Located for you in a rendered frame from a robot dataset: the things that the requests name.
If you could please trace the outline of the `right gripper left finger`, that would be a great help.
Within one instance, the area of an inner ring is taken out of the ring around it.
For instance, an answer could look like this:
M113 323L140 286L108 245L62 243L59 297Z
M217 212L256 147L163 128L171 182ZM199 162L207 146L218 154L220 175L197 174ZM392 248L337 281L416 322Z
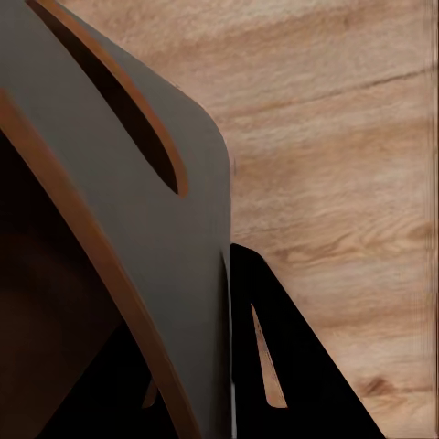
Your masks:
M124 320L104 342L37 439L179 439L152 373Z

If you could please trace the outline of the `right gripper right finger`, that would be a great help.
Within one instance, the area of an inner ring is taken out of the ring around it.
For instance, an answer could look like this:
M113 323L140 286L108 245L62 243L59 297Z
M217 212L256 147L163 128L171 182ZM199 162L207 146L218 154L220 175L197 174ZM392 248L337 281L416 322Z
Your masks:
M386 439L264 258L230 246L237 439ZM266 400L252 306L287 403Z

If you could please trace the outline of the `trash can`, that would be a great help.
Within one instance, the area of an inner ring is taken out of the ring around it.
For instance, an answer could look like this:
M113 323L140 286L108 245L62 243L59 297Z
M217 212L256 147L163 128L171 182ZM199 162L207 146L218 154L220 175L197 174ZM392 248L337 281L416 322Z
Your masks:
M232 439L230 160L199 103L56 0L0 0L0 439L126 322L179 439Z

